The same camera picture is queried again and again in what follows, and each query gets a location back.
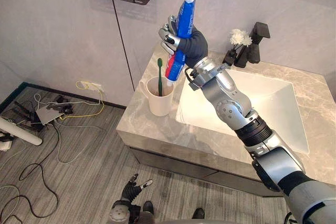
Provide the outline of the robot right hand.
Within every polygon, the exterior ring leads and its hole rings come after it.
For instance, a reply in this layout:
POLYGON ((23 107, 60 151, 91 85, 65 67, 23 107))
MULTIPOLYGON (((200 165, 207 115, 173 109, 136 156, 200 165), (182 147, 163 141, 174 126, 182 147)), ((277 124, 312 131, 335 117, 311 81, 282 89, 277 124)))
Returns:
POLYGON ((168 17, 168 22, 159 29, 159 36, 162 39, 161 46, 170 55, 177 50, 185 54, 185 64, 193 68, 200 60, 208 55, 208 44, 204 35, 192 28, 190 38, 177 36, 177 18, 173 15, 168 17))

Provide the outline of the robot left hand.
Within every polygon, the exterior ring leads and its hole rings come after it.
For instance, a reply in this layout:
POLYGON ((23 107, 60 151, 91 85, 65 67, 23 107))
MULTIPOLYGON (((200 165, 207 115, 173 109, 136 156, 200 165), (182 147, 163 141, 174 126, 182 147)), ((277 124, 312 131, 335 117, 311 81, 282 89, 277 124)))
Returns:
POLYGON ((137 185, 136 180, 137 180, 138 176, 139 176, 138 173, 134 174, 130 178, 128 183, 125 185, 125 187, 122 191, 121 200, 128 201, 128 202, 132 203, 134 201, 134 199, 140 194, 140 192, 143 189, 152 185, 152 183, 153 183, 152 179, 147 180, 143 184, 137 185))

